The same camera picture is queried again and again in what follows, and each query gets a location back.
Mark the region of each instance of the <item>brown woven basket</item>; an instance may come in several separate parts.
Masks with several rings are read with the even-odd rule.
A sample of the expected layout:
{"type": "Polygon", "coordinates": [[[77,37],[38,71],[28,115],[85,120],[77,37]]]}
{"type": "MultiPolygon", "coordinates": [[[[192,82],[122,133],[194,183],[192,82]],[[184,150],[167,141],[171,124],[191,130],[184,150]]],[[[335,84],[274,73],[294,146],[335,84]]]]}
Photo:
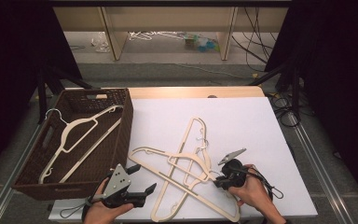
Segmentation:
{"type": "MultiPolygon", "coordinates": [[[[38,184],[39,176],[61,144],[62,131],[66,127],[66,124],[60,120],[58,112],[49,112],[12,188],[41,201],[90,196],[110,168],[115,168],[119,163],[126,165],[133,116],[129,91],[127,89],[63,91],[54,106],[62,113],[62,119],[70,123],[76,119],[90,118],[111,105],[124,105],[124,108],[98,117],[98,125],[71,152],[61,152],[51,166],[53,168],[51,175],[44,179],[44,184],[38,184]],[[64,183],[59,183],[84,153],[120,118],[120,124],[75,172],[64,183]]],[[[75,126],[68,133],[64,148],[69,149],[73,146],[94,124],[94,121],[89,121],[75,126]]]]}

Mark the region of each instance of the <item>wire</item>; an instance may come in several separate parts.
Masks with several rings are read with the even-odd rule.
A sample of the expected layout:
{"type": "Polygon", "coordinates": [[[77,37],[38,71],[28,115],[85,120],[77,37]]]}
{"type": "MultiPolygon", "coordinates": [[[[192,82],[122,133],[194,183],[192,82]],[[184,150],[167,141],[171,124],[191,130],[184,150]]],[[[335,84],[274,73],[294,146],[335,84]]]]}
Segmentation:
{"type": "Polygon", "coordinates": [[[82,203],[81,205],[76,206],[76,207],[73,207],[73,208],[65,208],[65,209],[62,209],[62,210],[60,211],[60,217],[62,217],[62,218],[71,217],[75,212],[77,212],[78,210],[80,210],[80,208],[82,208],[84,205],[86,205],[86,204],[85,204],[85,203],[82,203]],[[67,216],[64,216],[64,215],[63,215],[63,212],[71,211],[71,210],[74,210],[74,211],[71,212],[69,215],[67,215],[67,216]]]}
{"type": "Polygon", "coordinates": [[[207,69],[200,68],[200,67],[196,67],[196,66],[183,65],[183,64],[179,64],[179,63],[174,63],[174,64],[175,64],[175,65],[178,65],[178,66],[180,66],[180,67],[199,69],[199,70],[201,70],[201,71],[208,72],[208,73],[213,73],[213,74],[221,74],[221,75],[226,75],[226,76],[230,76],[230,77],[237,77],[237,78],[242,78],[242,79],[252,78],[252,77],[240,77],[240,76],[235,76],[235,75],[233,75],[233,74],[226,73],[226,72],[215,72],[215,71],[207,70],[207,69]]]}
{"type": "Polygon", "coordinates": [[[245,32],[242,32],[242,34],[243,34],[243,36],[245,36],[246,39],[248,39],[249,41],[251,41],[252,44],[259,45],[259,46],[261,46],[261,47],[263,47],[263,48],[272,49],[272,47],[270,47],[270,46],[263,45],[263,44],[261,44],[261,43],[255,42],[254,40],[251,40],[251,39],[245,34],[245,32]]]}
{"type": "Polygon", "coordinates": [[[85,46],[81,46],[81,45],[71,45],[69,46],[69,48],[71,48],[71,50],[76,50],[76,49],[85,49],[85,46]]]}
{"type": "Polygon", "coordinates": [[[257,56],[255,53],[251,52],[251,51],[249,50],[249,45],[248,45],[248,47],[246,48],[246,47],[244,47],[242,44],[240,44],[240,42],[238,42],[237,39],[235,39],[234,36],[232,36],[232,39],[240,46],[240,48],[244,49],[247,53],[252,54],[252,56],[254,56],[254,57],[257,58],[258,60],[260,60],[262,63],[267,63],[266,60],[260,58],[260,57],[257,56]]]}
{"type": "Polygon", "coordinates": [[[300,124],[301,117],[290,106],[290,102],[287,98],[285,97],[276,98],[276,94],[270,95],[269,97],[270,97],[269,101],[274,109],[275,116],[280,121],[281,125],[285,127],[294,128],[298,126],[298,124],[300,124]],[[292,122],[289,123],[285,121],[286,119],[288,119],[289,116],[295,117],[296,120],[294,124],[292,122]]]}
{"type": "Polygon", "coordinates": [[[270,33],[270,34],[271,34],[272,38],[274,39],[274,41],[277,42],[277,38],[272,33],[270,33]]]}
{"type": "Polygon", "coordinates": [[[258,40],[260,41],[260,44],[262,46],[262,50],[263,50],[266,58],[268,59],[269,58],[269,53],[266,50],[265,45],[263,44],[263,40],[262,40],[261,34],[260,34],[260,26],[259,26],[259,23],[258,23],[259,7],[255,8],[255,23],[252,22],[252,19],[249,16],[249,13],[248,13],[248,10],[246,9],[246,7],[244,7],[244,10],[245,10],[246,16],[247,16],[249,22],[251,23],[251,26],[252,26],[252,29],[253,29],[252,36],[251,36],[251,41],[253,41],[253,35],[255,34],[257,36],[258,40]]]}

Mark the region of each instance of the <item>finger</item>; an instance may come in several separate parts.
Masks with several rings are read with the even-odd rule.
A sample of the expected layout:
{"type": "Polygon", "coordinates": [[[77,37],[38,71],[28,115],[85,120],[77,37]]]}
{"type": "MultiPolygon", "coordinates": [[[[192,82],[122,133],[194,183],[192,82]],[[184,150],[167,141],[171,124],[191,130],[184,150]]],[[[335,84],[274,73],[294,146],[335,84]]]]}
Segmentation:
{"type": "Polygon", "coordinates": [[[244,204],[245,204],[245,202],[244,202],[243,200],[237,201],[237,206],[238,206],[238,207],[241,207],[241,206],[243,206],[244,204]]]}
{"type": "Polygon", "coordinates": [[[102,194],[103,193],[103,189],[106,185],[106,182],[109,180],[109,178],[107,177],[98,187],[97,191],[95,192],[95,194],[102,194]]]}
{"type": "Polygon", "coordinates": [[[238,193],[240,192],[240,188],[229,187],[228,192],[234,195],[238,195],[238,193]]]}

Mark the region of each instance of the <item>human hand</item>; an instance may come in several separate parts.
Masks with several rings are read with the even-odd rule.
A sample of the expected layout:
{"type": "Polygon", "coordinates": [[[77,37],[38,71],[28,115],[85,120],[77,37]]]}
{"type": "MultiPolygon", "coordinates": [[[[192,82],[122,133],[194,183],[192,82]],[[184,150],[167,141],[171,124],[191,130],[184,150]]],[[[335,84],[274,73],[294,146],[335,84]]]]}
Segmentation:
{"type": "MultiPolygon", "coordinates": [[[[249,168],[249,172],[255,174],[255,168],[253,165],[248,164],[245,166],[249,168]]],[[[269,198],[264,185],[256,177],[247,175],[245,183],[242,187],[230,187],[228,192],[240,198],[237,202],[238,206],[242,206],[246,203],[254,207],[271,223],[286,222],[286,220],[279,213],[278,209],[272,203],[272,200],[269,198]]]]}
{"type": "MultiPolygon", "coordinates": [[[[98,187],[96,194],[103,193],[103,186],[105,186],[106,178],[103,183],[98,187]]],[[[130,211],[133,208],[132,203],[122,204],[120,207],[117,208],[108,208],[103,205],[102,202],[97,202],[92,205],[89,209],[86,217],[84,219],[85,224],[110,224],[112,223],[116,217],[123,215],[124,213],[130,211]]]]}

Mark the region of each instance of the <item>clothes hanger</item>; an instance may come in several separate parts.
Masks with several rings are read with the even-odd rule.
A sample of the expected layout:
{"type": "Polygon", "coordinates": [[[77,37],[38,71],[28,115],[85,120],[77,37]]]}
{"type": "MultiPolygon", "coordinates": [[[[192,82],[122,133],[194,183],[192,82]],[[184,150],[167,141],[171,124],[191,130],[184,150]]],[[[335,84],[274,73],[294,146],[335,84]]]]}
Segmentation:
{"type": "Polygon", "coordinates": [[[101,115],[106,114],[108,112],[109,113],[114,112],[117,108],[123,108],[123,105],[111,105],[111,106],[107,107],[105,110],[101,111],[100,113],[98,113],[98,114],[96,114],[96,115],[94,115],[94,116],[92,116],[90,118],[76,119],[76,120],[74,120],[72,122],[69,122],[69,123],[62,119],[62,113],[61,113],[60,110],[58,110],[56,108],[52,108],[52,109],[48,110],[46,112],[45,119],[47,118],[48,113],[50,111],[58,111],[59,114],[60,114],[60,120],[65,123],[66,127],[62,131],[61,144],[60,144],[59,148],[56,150],[56,152],[54,153],[53,157],[48,162],[48,165],[45,167],[45,169],[43,170],[42,174],[39,176],[38,183],[43,184],[44,179],[51,175],[51,172],[52,172],[52,169],[53,169],[51,166],[57,160],[57,158],[59,157],[59,155],[62,152],[63,153],[71,152],[98,125],[98,120],[97,120],[98,117],[100,117],[101,115]],[[94,124],[92,125],[92,127],[85,134],[83,134],[83,136],[81,136],[79,138],[79,140],[77,140],[77,142],[74,143],[73,146],[71,146],[69,149],[65,149],[64,146],[65,146],[65,143],[66,143],[66,138],[68,136],[68,133],[71,132],[75,128],[75,126],[77,126],[77,125],[79,125],[81,123],[89,122],[89,121],[94,121],[94,124]]]}
{"type": "Polygon", "coordinates": [[[207,153],[207,150],[206,150],[207,146],[208,146],[208,141],[206,140],[206,125],[205,125],[204,121],[200,118],[192,118],[191,121],[187,125],[185,135],[182,139],[181,144],[179,145],[179,149],[178,149],[177,153],[166,152],[166,151],[162,151],[162,150],[155,149],[152,147],[138,147],[129,153],[130,160],[137,162],[138,164],[141,164],[145,169],[151,171],[155,175],[158,175],[164,179],[164,184],[162,186],[161,192],[160,192],[160,194],[156,200],[155,206],[153,207],[152,212],[151,212],[151,218],[153,221],[161,222],[161,221],[168,221],[168,220],[172,219],[174,216],[176,216],[176,214],[178,213],[178,211],[184,204],[188,195],[193,196],[200,202],[206,204],[207,206],[212,208],[214,211],[216,211],[220,215],[228,218],[229,220],[231,220],[233,222],[237,222],[240,219],[240,208],[237,206],[237,200],[235,199],[235,197],[233,195],[228,194],[228,198],[234,203],[234,207],[236,209],[234,216],[232,216],[227,211],[223,210],[219,206],[215,205],[214,203],[210,202],[209,200],[205,199],[204,197],[199,195],[197,192],[194,192],[192,190],[197,184],[199,184],[201,182],[215,181],[215,178],[211,175],[211,172],[212,172],[211,171],[211,159],[210,159],[210,157],[207,153]],[[197,138],[198,140],[202,140],[201,147],[195,147],[193,153],[183,152],[184,145],[187,141],[190,130],[194,124],[194,121],[197,121],[202,127],[200,129],[202,137],[197,138]],[[165,175],[161,171],[156,169],[155,167],[145,163],[142,160],[139,160],[138,158],[136,158],[134,156],[136,153],[139,153],[142,151],[145,152],[146,154],[158,154],[158,155],[167,157],[167,163],[169,163],[171,165],[170,171],[165,175]],[[202,152],[203,158],[200,158],[198,156],[199,152],[202,152]],[[178,165],[177,163],[180,159],[188,160],[189,165],[187,167],[182,167],[182,166],[178,165]],[[194,163],[196,163],[201,168],[202,172],[200,175],[195,175],[195,174],[191,173],[191,168],[193,167],[194,163]],[[175,169],[179,169],[185,173],[185,177],[183,179],[182,184],[172,178],[172,174],[175,169]],[[176,203],[172,207],[170,214],[168,214],[165,217],[158,217],[157,216],[158,208],[159,208],[159,206],[162,202],[162,199],[166,193],[167,187],[170,184],[181,189],[184,192],[184,194],[182,195],[179,202],[176,203]]]}

